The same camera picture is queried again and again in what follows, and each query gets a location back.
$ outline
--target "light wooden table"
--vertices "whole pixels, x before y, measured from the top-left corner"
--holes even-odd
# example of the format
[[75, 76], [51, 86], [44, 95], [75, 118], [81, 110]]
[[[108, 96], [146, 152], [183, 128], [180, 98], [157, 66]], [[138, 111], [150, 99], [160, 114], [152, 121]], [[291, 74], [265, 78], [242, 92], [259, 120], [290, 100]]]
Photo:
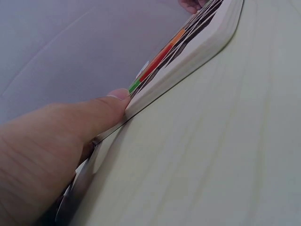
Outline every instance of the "light wooden table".
[[104, 141], [72, 224], [300, 225], [300, 42], [300, 0], [245, 0], [229, 45]]

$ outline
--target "skin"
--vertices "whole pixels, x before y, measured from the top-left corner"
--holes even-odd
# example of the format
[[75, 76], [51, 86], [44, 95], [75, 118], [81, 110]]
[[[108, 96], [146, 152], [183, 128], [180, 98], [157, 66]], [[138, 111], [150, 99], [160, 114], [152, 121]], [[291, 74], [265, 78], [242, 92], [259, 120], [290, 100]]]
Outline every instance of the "skin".
[[51, 104], [0, 127], [0, 225], [32, 225], [85, 160], [89, 142], [116, 125], [126, 89], [76, 104]]
[[197, 13], [209, 0], [178, 0], [180, 6], [182, 6], [187, 12], [191, 14]]

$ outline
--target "finger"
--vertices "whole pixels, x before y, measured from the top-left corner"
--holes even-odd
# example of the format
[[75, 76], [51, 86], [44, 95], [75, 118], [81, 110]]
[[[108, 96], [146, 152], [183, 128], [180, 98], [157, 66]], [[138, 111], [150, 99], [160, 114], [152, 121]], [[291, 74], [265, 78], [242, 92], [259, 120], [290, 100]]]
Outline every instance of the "finger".
[[208, 0], [198, 0], [198, 3], [200, 4], [201, 7], [204, 7]]
[[122, 119], [130, 101], [127, 89], [112, 91], [106, 97], [69, 106], [69, 128], [84, 143], [115, 126]]
[[195, 14], [198, 11], [197, 4], [192, 0], [179, 0], [179, 4], [189, 13]]

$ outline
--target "gray wall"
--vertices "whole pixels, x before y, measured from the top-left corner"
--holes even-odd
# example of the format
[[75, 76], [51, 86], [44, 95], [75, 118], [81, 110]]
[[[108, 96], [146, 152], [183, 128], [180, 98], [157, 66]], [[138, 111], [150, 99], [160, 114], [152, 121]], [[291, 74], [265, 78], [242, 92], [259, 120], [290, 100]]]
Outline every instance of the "gray wall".
[[188, 17], [177, 0], [0, 0], [0, 123], [127, 88]]

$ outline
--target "white surface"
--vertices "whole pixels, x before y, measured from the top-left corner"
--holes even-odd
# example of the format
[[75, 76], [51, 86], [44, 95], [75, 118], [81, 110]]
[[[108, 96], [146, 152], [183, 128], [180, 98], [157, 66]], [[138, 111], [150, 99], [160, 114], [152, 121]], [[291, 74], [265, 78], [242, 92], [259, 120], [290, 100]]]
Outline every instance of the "white surface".
[[1, 0], [0, 123], [127, 88], [188, 17], [177, 0]]
[[300, 40], [299, 0], [246, 0], [218, 56], [105, 140], [72, 225], [300, 225]]

